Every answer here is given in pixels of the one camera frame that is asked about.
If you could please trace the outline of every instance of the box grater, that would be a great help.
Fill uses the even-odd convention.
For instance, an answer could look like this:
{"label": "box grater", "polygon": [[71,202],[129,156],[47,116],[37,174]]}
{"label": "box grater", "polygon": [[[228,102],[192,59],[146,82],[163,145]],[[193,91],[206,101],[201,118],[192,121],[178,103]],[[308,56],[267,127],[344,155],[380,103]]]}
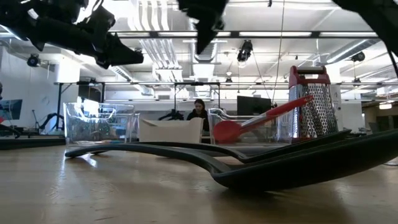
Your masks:
{"label": "box grater", "polygon": [[325,67],[293,66],[290,69],[289,101],[307,95],[312,95],[313,101],[293,110],[292,137],[316,138],[337,132],[330,79]]}

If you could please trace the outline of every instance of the clear plastic bin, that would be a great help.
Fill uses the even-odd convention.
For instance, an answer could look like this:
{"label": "clear plastic bin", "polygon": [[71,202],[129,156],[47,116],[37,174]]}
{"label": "clear plastic bin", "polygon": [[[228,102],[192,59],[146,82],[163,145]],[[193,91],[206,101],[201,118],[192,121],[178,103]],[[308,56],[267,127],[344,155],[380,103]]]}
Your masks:
{"label": "clear plastic bin", "polygon": [[[208,110],[210,139],[212,144],[219,144],[214,138],[213,130],[217,123],[231,120],[239,124],[255,118],[255,116],[230,116],[223,110],[212,108]],[[292,111],[266,122],[250,132],[243,133],[233,144],[290,144],[292,142]]]}
{"label": "clear plastic bin", "polygon": [[117,144],[134,140],[136,114],[132,105],[64,103],[67,147]]}

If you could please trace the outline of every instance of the wooden table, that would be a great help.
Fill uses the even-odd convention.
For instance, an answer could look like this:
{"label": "wooden table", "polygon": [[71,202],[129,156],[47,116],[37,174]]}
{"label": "wooden table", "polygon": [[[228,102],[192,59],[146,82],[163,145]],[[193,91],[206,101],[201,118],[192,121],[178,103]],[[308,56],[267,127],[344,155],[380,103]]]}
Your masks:
{"label": "wooden table", "polygon": [[0,152],[1,223],[398,223],[396,167],[252,196],[183,161],[131,152],[65,160],[64,152]]}

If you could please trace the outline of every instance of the woman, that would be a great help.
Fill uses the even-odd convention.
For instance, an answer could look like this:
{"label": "woman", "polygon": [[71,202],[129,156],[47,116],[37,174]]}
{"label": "woman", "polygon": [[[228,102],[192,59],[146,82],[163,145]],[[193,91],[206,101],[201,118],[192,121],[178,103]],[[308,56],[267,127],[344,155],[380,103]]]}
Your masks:
{"label": "woman", "polygon": [[209,120],[207,117],[207,111],[205,102],[201,99],[197,99],[194,102],[195,109],[188,115],[187,121],[191,120],[192,118],[203,118],[203,130],[209,131]]}

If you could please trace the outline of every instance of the red spatula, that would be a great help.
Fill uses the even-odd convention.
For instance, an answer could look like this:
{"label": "red spatula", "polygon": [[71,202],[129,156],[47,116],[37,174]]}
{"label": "red spatula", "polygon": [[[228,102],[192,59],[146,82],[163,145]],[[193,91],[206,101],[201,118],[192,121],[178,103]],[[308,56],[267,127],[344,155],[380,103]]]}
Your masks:
{"label": "red spatula", "polygon": [[283,115],[296,107],[300,107],[313,100],[313,96],[304,96],[297,100],[290,101],[284,105],[271,109],[255,118],[238,124],[235,121],[221,121],[217,123],[213,130],[213,135],[219,143],[236,142],[238,137],[248,131],[258,128],[262,124]]}

